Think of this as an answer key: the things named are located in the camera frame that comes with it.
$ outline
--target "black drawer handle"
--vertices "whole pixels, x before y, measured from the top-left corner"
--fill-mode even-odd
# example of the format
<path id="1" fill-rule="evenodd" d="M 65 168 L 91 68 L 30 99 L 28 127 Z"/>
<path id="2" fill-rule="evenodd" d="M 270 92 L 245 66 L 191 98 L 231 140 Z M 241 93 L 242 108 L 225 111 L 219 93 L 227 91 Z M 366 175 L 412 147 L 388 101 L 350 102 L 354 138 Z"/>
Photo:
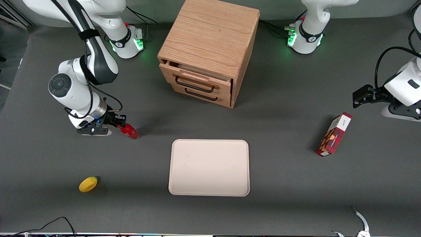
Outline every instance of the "black drawer handle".
<path id="1" fill-rule="evenodd" d="M 213 89 L 215 89 L 215 87 L 212 86 L 212 89 L 205 90 L 205 89 L 202 89 L 202 88 L 197 87 L 197 86 L 191 86 L 189 84 L 185 84 L 185 83 L 179 82 L 179 76 L 176 76 L 176 83 L 178 85 L 182 85 L 182 86 L 189 87 L 189 88 L 192 88 L 192 89 L 195 89 L 195 90 L 198 90 L 198 91 L 201 91 L 201 92 L 206 92 L 206 93 L 211 93 L 211 92 L 213 92 Z"/>
<path id="2" fill-rule="evenodd" d="M 194 96 L 198 96 L 198 97 L 201 97 L 203 99 L 212 100 L 212 101 L 216 101 L 218 99 L 218 98 L 210 98 L 210 97 L 207 97 L 207 96 L 204 96 L 204 95 L 201 95 L 201 94 L 196 94 L 194 92 L 190 92 L 190 91 L 187 90 L 187 88 L 184 88 L 184 90 L 187 94 L 192 94 Z"/>

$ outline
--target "wooden cabinet top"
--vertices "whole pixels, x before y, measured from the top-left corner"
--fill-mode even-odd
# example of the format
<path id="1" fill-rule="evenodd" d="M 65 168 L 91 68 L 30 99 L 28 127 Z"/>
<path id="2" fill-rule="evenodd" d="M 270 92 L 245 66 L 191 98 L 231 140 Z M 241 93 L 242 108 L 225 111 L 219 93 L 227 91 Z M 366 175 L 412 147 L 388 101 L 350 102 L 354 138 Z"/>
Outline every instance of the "wooden cabinet top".
<path id="1" fill-rule="evenodd" d="M 186 0 L 158 57 L 236 78 L 260 12 L 217 0 Z"/>

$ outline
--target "wooden drawer cabinet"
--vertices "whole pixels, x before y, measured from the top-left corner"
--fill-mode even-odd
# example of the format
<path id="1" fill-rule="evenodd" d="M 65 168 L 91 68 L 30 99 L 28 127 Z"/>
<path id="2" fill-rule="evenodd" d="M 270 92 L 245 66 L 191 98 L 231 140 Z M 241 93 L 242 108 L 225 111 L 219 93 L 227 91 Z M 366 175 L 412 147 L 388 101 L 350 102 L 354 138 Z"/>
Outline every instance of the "wooden drawer cabinet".
<path id="1" fill-rule="evenodd" d="M 259 15 L 217 0 L 186 0 L 158 53 L 166 81 L 176 92 L 233 108 Z"/>

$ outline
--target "drawer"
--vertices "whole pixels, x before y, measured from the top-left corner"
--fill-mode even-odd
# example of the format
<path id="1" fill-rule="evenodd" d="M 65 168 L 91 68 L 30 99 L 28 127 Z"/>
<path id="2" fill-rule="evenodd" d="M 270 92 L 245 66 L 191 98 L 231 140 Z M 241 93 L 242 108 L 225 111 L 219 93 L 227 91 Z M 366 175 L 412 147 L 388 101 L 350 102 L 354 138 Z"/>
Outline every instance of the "drawer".
<path id="1" fill-rule="evenodd" d="M 225 107 L 230 107 L 231 105 L 231 101 L 227 100 L 224 97 L 219 97 L 217 94 L 215 93 L 204 93 L 201 91 L 197 91 L 197 90 L 193 90 L 184 86 L 180 86 L 178 84 L 172 84 L 171 86 L 173 87 L 175 92 L 181 93 L 181 94 L 185 94 L 185 95 L 189 95 L 207 102 L 211 102 L 211 103 L 215 103 L 218 105 L 222 105 Z"/>
<path id="2" fill-rule="evenodd" d="M 219 100 L 228 102 L 231 101 L 231 81 L 224 81 L 216 79 L 208 75 L 202 75 L 186 69 L 181 69 L 166 64 L 160 64 L 160 69 L 165 76 L 165 79 L 170 83 L 177 92 L 200 97 L 203 100 L 212 101 Z"/>

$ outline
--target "green led light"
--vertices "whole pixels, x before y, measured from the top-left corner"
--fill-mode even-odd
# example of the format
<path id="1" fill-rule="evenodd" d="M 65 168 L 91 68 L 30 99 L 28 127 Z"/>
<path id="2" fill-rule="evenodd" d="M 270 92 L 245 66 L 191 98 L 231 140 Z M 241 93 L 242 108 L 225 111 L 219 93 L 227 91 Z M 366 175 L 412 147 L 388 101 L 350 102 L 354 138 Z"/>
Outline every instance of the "green led light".
<path id="1" fill-rule="evenodd" d="M 114 45 L 111 43 L 111 40 L 109 41 L 109 43 L 111 44 L 112 50 L 115 52 L 115 48 Z"/>
<path id="2" fill-rule="evenodd" d="M 320 45 L 320 42 L 322 41 L 322 37 L 323 37 L 323 34 L 321 34 L 320 39 L 319 39 L 319 42 L 317 43 L 317 46 Z"/>
<path id="3" fill-rule="evenodd" d="M 135 43 L 137 49 L 141 51 L 143 49 L 143 40 L 137 40 L 133 39 L 133 42 Z"/>
<path id="4" fill-rule="evenodd" d="M 288 45 L 293 46 L 296 38 L 297 38 L 297 33 L 294 32 L 294 34 L 292 34 L 290 38 L 288 39 Z"/>

